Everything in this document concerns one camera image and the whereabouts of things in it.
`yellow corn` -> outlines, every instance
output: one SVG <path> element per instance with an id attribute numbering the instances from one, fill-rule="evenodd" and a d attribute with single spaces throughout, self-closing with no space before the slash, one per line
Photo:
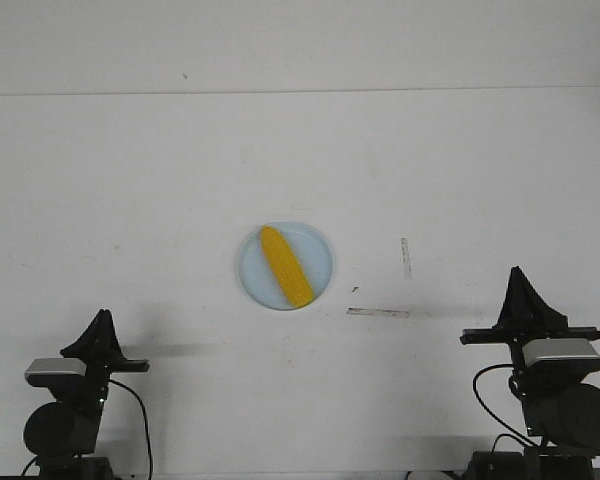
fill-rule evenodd
<path id="1" fill-rule="evenodd" d="M 264 226 L 260 230 L 260 242 L 269 268 L 289 303 L 296 308 L 311 303 L 314 299 L 311 285 L 282 234 L 273 227 Z"/>

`mark on table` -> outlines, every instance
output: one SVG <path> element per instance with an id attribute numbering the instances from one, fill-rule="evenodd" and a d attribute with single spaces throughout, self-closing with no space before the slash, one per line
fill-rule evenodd
<path id="1" fill-rule="evenodd" d="M 289 210 L 294 212 L 308 212 L 311 210 L 311 205 L 303 202 L 291 202 L 289 204 Z"/>
<path id="2" fill-rule="evenodd" d="M 22 268 L 33 268 L 31 265 L 27 265 L 26 263 L 21 263 L 18 262 L 15 258 L 13 258 L 11 256 L 11 252 L 7 252 L 7 257 L 9 257 L 9 260 L 11 260 L 13 263 L 17 263 L 18 265 L 20 265 Z"/>
<path id="3" fill-rule="evenodd" d="M 411 278 L 411 257 L 409 256 L 409 243 L 406 238 L 400 239 L 402 245 L 402 264 L 404 265 L 404 278 Z"/>
<path id="4" fill-rule="evenodd" d="M 385 310 L 381 308 L 348 308 L 348 315 L 366 315 L 370 317 L 409 318 L 406 310 Z"/>
<path id="5" fill-rule="evenodd" d="M 176 238 L 173 241 L 173 249 L 177 250 L 178 249 L 178 240 L 180 239 L 180 234 L 182 233 L 182 228 L 184 227 L 184 220 L 182 222 L 180 222 L 180 228 L 178 229 L 178 231 L 176 232 Z"/>

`white table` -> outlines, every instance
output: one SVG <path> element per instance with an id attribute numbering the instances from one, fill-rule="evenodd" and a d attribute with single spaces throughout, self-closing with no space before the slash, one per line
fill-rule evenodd
<path id="1" fill-rule="evenodd" d="M 336 269 L 281 313 L 235 256 L 287 219 Z M 508 352 L 458 337 L 495 322 L 514 265 L 600 328 L 598 88 L 0 97 L 0 474 L 51 399 L 23 371 L 100 307 L 151 360 L 116 378 L 146 399 L 158 473 L 461 469 L 500 431 L 472 375 Z M 521 428 L 505 379 L 484 395 Z M 100 433 L 117 472 L 145 470 L 126 393 Z"/>

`round plate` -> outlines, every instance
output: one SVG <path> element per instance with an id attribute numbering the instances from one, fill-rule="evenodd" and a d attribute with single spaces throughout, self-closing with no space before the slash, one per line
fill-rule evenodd
<path id="1" fill-rule="evenodd" d="M 315 301 L 329 285 L 333 258 L 329 245 L 313 227 L 299 222 L 267 224 L 278 230 L 298 259 L 313 290 Z M 238 256 L 238 276 L 256 302 L 274 310 L 296 310 L 285 297 L 262 251 L 260 228 L 244 243 Z"/>

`cable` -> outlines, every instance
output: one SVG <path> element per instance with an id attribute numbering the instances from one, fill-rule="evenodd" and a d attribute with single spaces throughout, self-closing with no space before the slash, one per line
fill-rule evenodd
<path id="1" fill-rule="evenodd" d="M 24 477 L 27 474 L 27 470 L 31 468 L 31 465 L 33 465 L 37 459 L 38 457 L 33 457 L 31 460 L 29 460 L 29 463 L 27 463 L 27 465 L 24 467 L 24 470 L 22 470 L 22 473 L 20 474 L 21 477 Z"/>
<path id="2" fill-rule="evenodd" d="M 493 454 L 496 452 L 496 446 L 498 445 L 498 442 L 500 441 L 500 439 L 505 438 L 505 437 L 510 438 L 511 440 L 515 440 L 520 445 L 522 445 L 522 447 L 529 446 L 526 443 L 524 443 L 522 440 L 520 440 L 518 437 L 514 437 L 513 435 L 511 435 L 509 433 L 501 433 L 500 435 L 498 435 L 496 437 L 495 441 L 493 442 L 493 447 L 491 447 L 491 457 L 490 457 L 489 463 L 491 463 L 492 465 L 493 465 Z"/>
<path id="3" fill-rule="evenodd" d="M 453 480 L 462 480 L 462 477 L 460 475 L 458 475 L 455 472 L 452 472 L 451 470 L 442 470 L 442 473 L 444 473 L 447 477 Z"/>
<path id="4" fill-rule="evenodd" d="M 115 380 L 109 380 L 109 383 L 113 383 L 114 385 L 125 389 L 131 395 L 136 397 L 136 400 L 138 400 L 138 403 L 140 404 L 140 408 L 142 409 L 142 418 L 144 419 L 144 435 L 147 439 L 147 454 L 149 456 L 149 477 L 147 480 L 151 480 L 153 478 L 153 454 L 151 453 L 151 438 L 149 437 L 149 419 L 147 417 L 147 409 L 144 407 L 144 403 L 142 402 L 140 395 L 138 395 L 131 387 L 127 387 L 124 383 L 116 382 Z"/>
<path id="5" fill-rule="evenodd" d="M 513 379 L 513 375 L 509 377 L 509 381 L 507 383 L 509 384 L 509 390 L 511 390 L 511 394 L 518 400 L 522 401 L 522 394 L 520 393 L 520 390 L 518 390 L 518 386 Z"/>
<path id="6" fill-rule="evenodd" d="M 478 403 L 480 404 L 480 406 L 482 408 L 484 408 L 486 410 L 486 412 L 491 415 L 491 417 L 498 422 L 500 425 L 502 425 L 504 428 L 506 428 L 507 430 L 509 430 L 511 433 L 513 433 L 516 437 L 518 437 L 518 439 L 520 439 L 522 442 L 525 442 L 527 444 L 527 446 L 533 446 L 533 447 L 537 447 L 538 444 L 535 443 L 533 440 L 531 440 L 530 438 L 527 438 L 526 436 L 524 436 L 523 434 L 521 434 L 520 432 L 518 432 L 515 428 L 509 426 L 507 423 L 504 422 L 504 420 L 501 420 L 500 417 L 498 417 L 495 413 L 493 413 L 491 411 L 491 409 L 489 407 L 487 407 L 487 404 L 484 403 L 484 400 L 482 400 L 482 397 L 480 396 L 480 394 L 478 393 L 478 379 L 485 373 L 490 372 L 491 370 L 496 370 L 499 368 L 514 368 L 512 364 L 510 363 L 499 363 L 497 365 L 491 365 L 490 367 L 486 367 L 483 368 L 482 370 L 480 370 L 478 373 L 476 373 L 476 375 L 473 377 L 473 393 L 476 396 L 476 399 L 478 400 Z"/>

